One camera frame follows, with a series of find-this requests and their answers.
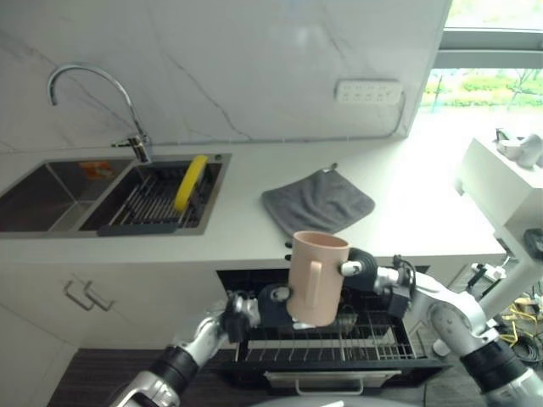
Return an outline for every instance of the wall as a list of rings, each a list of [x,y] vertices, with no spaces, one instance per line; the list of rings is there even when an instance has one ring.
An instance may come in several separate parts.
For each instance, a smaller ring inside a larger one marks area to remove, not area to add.
[[[97,64],[129,90],[157,144],[407,134],[448,0],[3,0],[0,151],[109,145],[132,131]],[[339,79],[396,79],[392,107],[333,101]]]

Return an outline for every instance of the kitchen sink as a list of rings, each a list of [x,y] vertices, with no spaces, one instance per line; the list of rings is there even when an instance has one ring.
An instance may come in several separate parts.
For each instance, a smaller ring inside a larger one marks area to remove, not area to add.
[[[39,165],[0,197],[0,231],[72,230],[131,162],[101,159]]]
[[[201,234],[230,157],[208,157],[180,213],[173,200],[192,158],[46,161],[0,197],[0,238]]]

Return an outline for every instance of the countertop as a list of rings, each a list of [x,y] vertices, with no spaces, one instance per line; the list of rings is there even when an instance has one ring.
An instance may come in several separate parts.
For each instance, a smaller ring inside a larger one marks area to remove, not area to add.
[[[0,261],[25,263],[267,262],[284,264],[288,238],[265,211],[263,191],[338,163],[338,172],[376,203],[338,233],[378,258],[502,254],[493,229],[453,187],[466,143],[438,135],[362,142],[224,144],[154,148],[156,155],[231,153],[202,236],[0,240]],[[92,148],[1,155],[0,190],[44,159],[132,157],[130,149]]]

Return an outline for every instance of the open dishwasher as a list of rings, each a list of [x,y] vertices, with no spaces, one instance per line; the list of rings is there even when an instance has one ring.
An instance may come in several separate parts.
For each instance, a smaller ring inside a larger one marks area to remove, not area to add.
[[[249,295],[288,280],[288,269],[217,274],[225,290]],[[408,337],[402,320],[388,315],[379,297],[344,286],[333,324],[254,328],[216,371],[233,386],[272,393],[357,395],[365,387],[419,386],[447,367],[428,356],[419,336]]]

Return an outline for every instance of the window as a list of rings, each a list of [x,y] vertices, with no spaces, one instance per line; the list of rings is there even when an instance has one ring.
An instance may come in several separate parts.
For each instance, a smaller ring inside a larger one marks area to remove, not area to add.
[[[446,26],[455,28],[543,30],[543,1],[453,1]]]
[[[419,113],[543,128],[542,44],[543,0],[453,0]]]

